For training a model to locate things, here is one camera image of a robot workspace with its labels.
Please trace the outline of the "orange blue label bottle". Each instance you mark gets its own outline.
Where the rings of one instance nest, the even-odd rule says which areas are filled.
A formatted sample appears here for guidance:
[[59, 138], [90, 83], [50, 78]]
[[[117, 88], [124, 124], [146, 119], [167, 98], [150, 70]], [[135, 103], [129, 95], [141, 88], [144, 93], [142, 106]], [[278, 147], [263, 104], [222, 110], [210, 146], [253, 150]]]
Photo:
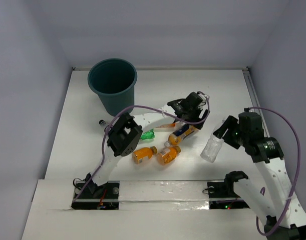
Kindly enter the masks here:
[[178, 130], [174, 131], [168, 136], [167, 141], [164, 143], [166, 147], [179, 145], [186, 137], [197, 132], [198, 129], [189, 124], [184, 124]]

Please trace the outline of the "long orange label bottle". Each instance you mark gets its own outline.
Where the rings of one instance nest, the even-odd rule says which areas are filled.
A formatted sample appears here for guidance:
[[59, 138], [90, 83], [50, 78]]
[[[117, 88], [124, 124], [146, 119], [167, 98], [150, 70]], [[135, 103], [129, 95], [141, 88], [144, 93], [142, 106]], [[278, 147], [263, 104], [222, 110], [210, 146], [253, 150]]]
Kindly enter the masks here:
[[170, 130], [175, 129], [175, 127], [176, 127], [176, 123], [173, 122], [173, 123], [163, 124], [158, 127], [155, 127], [154, 130], [155, 131], [170, 131]]

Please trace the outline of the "clear plastic bottle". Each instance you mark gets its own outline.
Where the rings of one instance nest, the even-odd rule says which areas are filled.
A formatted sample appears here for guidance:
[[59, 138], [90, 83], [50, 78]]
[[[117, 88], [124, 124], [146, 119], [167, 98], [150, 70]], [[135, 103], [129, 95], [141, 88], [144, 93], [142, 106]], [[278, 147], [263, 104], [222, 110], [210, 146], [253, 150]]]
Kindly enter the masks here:
[[200, 154], [201, 158], [209, 163], [215, 162], [217, 155], [222, 148], [223, 143], [224, 143], [223, 139], [218, 138], [215, 135], [211, 134], [210, 138], [206, 143], [206, 146], [204, 147], [203, 151]]

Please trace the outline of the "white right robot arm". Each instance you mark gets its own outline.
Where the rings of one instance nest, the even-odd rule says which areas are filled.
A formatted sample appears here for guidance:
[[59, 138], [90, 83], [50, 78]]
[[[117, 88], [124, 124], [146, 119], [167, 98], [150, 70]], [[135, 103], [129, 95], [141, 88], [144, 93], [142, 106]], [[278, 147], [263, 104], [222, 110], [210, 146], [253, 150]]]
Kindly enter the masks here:
[[223, 143], [238, 149], [243, 147], [265, 181], [265, 190], [257, 190], [243, 171], [226, 174], [223, 190], [228, 196], [242, 198], [256, 214], [258, 233], [268, 240], [306, 240], [306, 212], [295, 193], [295, 180], [290, 180], [279, 142], [266, 137], [262, 118], [244, 111], [238, 118], [228, 116], [216, 126], [210, 140], [217, 146], [211, 154], [215, 160]]

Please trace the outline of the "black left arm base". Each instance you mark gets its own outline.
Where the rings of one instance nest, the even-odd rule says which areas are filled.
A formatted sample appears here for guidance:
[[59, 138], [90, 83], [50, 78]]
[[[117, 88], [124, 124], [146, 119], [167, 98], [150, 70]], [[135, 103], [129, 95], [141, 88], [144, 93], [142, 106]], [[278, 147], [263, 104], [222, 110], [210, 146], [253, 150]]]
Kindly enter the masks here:
[[[73, 180], [75, 199], [81, 192], [91, 174], [85, 179], [75, 178]], [[119, 181], [109, 181], [101, 186], [96, 185], [92, 180], [76, 200], [72, 202], [75, 210], [118, 210], [119, 209]]]

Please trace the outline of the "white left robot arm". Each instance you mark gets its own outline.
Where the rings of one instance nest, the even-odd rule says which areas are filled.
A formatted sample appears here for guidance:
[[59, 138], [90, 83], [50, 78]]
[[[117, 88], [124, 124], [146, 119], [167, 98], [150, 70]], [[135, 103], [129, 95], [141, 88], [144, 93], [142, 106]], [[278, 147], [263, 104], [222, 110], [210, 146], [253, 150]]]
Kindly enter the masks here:
[[95, 170], [87, 174], [81, 191], [86, 190], [91, 197], [99, 197], [118, 161], [135, 150], [142, 133], [172, 120], [195, 125], [200, 130], [209, 113], [209, 96], [200, 91], [170, 101], [159, 109], [132, 105], [120, 111], [105, 130], [102, 160]]

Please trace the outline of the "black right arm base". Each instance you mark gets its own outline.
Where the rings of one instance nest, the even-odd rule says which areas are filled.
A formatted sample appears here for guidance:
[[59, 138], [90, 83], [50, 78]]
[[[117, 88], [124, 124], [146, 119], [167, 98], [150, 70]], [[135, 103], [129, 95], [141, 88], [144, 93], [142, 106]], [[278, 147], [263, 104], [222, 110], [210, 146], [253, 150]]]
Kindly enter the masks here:
[[232, 171], [225, 175], [224, 180], [209, 181], [202, 192], [209, 197], [211, 210], [248, 209], [247, 203], [233, 190], [233, 184], [241, 179], [248, 179], [243, 171]]

